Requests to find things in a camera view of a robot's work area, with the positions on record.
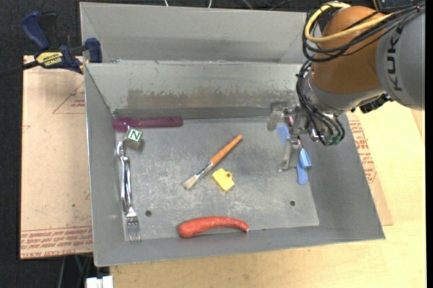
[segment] pink handle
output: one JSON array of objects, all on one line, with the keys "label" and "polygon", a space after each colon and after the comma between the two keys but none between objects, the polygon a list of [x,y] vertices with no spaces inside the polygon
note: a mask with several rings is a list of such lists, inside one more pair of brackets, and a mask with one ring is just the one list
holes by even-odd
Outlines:
[{"label": "pink handle", "polygon": [[151,118],[148,120],[137,120],[121,116],[113,120],[112,126],[117,132],[127,132],[129,127],[151,128],[151,127],[180,127],[183,119],[180,116],[169,116],[165,118]]}]

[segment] fork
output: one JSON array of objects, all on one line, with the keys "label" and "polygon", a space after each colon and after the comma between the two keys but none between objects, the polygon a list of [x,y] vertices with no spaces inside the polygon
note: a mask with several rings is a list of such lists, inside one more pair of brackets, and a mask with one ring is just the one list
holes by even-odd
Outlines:
[{"label": "fork", "polygon": [[140,242],[140,223],[133,207],[133,194],[131,188],[131,170],[129,158],[124,157],[124,201],[127,207],[127,234],[130,242]]},{"label": "fork", "polygon": [[131,243],[136,243],[141,241],[140,223],[133,207],[131,169],[129,164],[129,158],[124,155],[124,147],[122,141],[118,144],[117,154],[120,161],[122,162],[122,182],[120,187],[120,198],[122,200],[122,207],[126,217],[127,235]]}]

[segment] toy sausage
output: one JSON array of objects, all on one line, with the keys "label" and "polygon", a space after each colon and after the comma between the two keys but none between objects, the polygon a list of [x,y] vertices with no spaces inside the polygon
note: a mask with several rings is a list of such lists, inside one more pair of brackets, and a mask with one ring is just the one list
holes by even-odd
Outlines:
[{"label": "toy sausage", "polygon": [[235,228],[244,232],[248,232],[250,229],[248,224],[236,218],[212,216],[189,220],[182,223],[177,231],[180,237],[194,237],[204,231],[219,227]]}]

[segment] metal tray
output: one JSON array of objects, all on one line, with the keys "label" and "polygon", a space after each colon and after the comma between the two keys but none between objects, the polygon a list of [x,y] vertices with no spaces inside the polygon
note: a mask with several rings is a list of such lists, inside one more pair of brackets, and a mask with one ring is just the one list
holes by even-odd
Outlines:
[{"label": "metal tray", "polygon": [[[97,266],[269,251],[381,239],[382,227],[347,127],[345,140],[323,147],[302,138],[313,167],[309,183],[279,172],[282,146],[266,129],[270,104],[296,101],[299,66],[268,63],[121,62],[85,67],[94,258]],[[125,237],[119,163],[112,128],[117,115],[179,115],[179,128],[144,130],[131,159],[141,243]],[[243,141],[218,167],[235,186],[222,193],[210,176],[182,187],[224,144]],[[251,231],[219,229],[181,239],[176,227],[198,216],[241,218]]]}]

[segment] paintbrush bristles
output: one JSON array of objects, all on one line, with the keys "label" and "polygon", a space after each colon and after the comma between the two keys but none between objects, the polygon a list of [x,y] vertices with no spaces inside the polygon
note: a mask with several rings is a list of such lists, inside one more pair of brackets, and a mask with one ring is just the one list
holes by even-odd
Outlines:
[{"label": "paintbrush bristles", "polygon": [[187,179],[184,183],[183,183],[183,188],[185,189],[190,189],[194,186],[194,184],[196,183],[197,178],[195,175],[191,176],[189,179]]}]

